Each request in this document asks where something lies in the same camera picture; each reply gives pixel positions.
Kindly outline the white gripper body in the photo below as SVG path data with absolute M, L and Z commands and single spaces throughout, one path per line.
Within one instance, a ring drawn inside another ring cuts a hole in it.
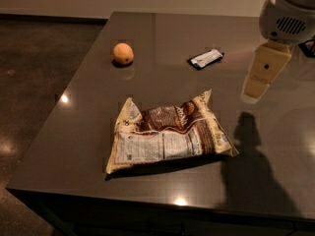
M 315 35 L 315 0 L 266 0 L 261 10 L 261 35 L 299 44 Z

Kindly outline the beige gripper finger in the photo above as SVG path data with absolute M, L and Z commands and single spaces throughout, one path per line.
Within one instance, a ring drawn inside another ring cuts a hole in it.
M 273 40 L 261 44 L 256 50 L 244 80 L 241 100 L 256 104 L 291 59 L 291 46 Z

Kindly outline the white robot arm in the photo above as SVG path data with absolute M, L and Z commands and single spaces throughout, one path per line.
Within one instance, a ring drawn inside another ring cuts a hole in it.
M 266 42 L 256 50 L 244 80 L 241 100 L 255 104 L 285 68 L 295 45 L 315 33 L 315 0 L 266 0 L 259 18 Z

